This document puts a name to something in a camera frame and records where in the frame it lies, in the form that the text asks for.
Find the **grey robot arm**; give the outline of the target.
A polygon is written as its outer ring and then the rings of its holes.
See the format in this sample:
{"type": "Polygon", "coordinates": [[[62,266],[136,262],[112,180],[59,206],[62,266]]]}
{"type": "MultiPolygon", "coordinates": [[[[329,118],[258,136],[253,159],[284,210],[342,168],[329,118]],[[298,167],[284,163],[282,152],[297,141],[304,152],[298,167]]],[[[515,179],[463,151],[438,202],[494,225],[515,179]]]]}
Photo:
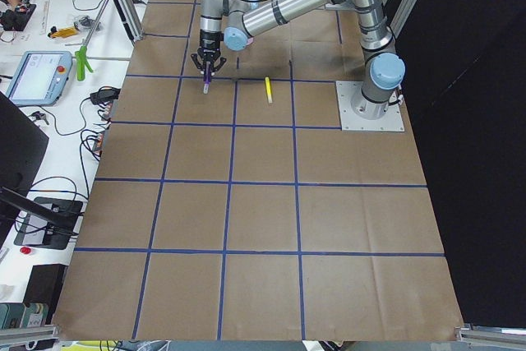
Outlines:
{"type": "Polygon", "coordinates": [[[221,55],[223,46],[242,51],[251,38],[327,4],[345,2],[351,3],[358,14],[365,62],[362,87],[353,95],[351,106],[362,118],[382,118],[405,74],[382,0],[201,0],[200,42],[191,59],[203,76],[203,84],[208,86],[226,63],[221,55]]]}

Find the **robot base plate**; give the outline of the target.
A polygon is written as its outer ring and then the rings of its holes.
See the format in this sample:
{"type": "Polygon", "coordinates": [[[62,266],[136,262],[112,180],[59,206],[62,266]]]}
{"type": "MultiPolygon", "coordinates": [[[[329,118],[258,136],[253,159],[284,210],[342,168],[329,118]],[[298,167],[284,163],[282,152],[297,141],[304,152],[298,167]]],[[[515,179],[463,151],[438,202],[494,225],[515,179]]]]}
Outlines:
{"type": "Polygon", "coordinates": [[[340,127],[344,132],[404,132],[401,104],[396,92],[383,104],[362,95],[361,81],[336,81],[340,127]]]}

